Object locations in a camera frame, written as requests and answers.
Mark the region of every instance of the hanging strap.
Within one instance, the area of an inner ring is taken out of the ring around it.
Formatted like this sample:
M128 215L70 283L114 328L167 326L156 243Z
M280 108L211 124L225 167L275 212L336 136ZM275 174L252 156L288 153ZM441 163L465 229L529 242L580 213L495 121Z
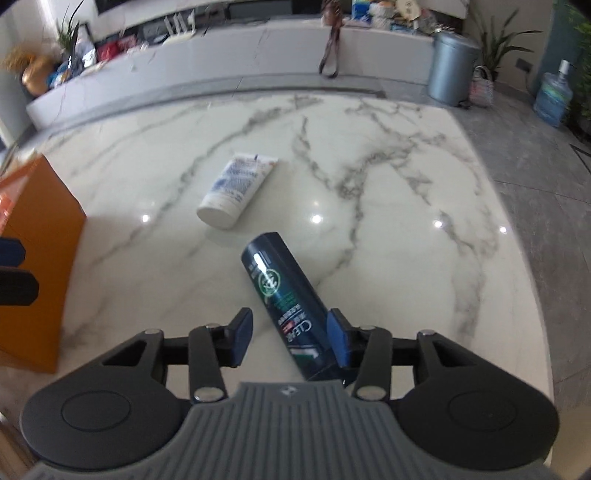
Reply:
M330 36L326 42L324 56L320 61L320 65L318 65L318 73L324 77L333 79L339 74L340 29L343 26L343 10L341 9L339 0L324 0L322 10L324 20L330 24ZM331 51L334 51L335 70L333 73L324 74L324 67L330 57Z
M488 68L486 68L484 65L478 65L478 67L474 69L474 73L478 72L479 70L484 73L484 78L486 80L492 81L491 71Z

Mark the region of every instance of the white counter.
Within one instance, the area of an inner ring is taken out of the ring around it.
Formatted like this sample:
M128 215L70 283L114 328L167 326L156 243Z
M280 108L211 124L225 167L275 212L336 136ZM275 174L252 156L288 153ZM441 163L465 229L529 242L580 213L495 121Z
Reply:
M243 306L255 331L240 381L301 379L240 254L278 231L328 308L414 338L434 329L551 397L544 325L518 238L450 113L336 95L182 102L58 135L41 147L88 215L58 375L152 327L183 336ZM235 151L280 164L227 232L195 210ZM393 369L394 395L412 385ZM16 418L49 375L2 369ZM168 387L188 397L187 370Z
M73 79L31 102L27 112L41 130L71 125L80 117L87 121L92 119L92 112L99 117L106 105L190 83L317 74L329 32L320 20L275 20L212 28L205 36L198 34L182 43L120 56L102 70ZM433 53L430 37L344 28L340 73L424 85Z

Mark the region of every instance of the white cap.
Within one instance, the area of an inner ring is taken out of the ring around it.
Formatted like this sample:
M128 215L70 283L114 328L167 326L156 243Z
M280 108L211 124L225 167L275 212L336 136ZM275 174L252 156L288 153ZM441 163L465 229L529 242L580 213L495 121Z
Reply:
M560 73L562 73L563 75L566 75L569 72L570 69L570 63L567 62L566 60L563 60L560 62L560 68L558 69L558 71Z
M238 209L221 209L210 206L199 207L197 210L197 216L202 222L221 230L232 228L236 220L238 220L240 213Z

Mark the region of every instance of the cardboard box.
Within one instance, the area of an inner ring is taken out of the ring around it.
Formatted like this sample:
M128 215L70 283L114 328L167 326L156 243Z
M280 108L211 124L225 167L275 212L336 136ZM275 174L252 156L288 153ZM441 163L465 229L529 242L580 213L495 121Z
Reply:
M0 235L18 238L35 275L30 306L0 306L0 365L55 372L70 271L86 215L43 156L0 181Z

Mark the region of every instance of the woven basket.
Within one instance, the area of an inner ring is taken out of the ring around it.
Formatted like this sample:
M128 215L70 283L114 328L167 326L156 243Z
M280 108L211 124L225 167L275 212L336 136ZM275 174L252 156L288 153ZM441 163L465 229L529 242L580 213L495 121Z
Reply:
M495 100L495 84L489 69L479 65L474 69L470 86L470 101L477 106L492 106Z

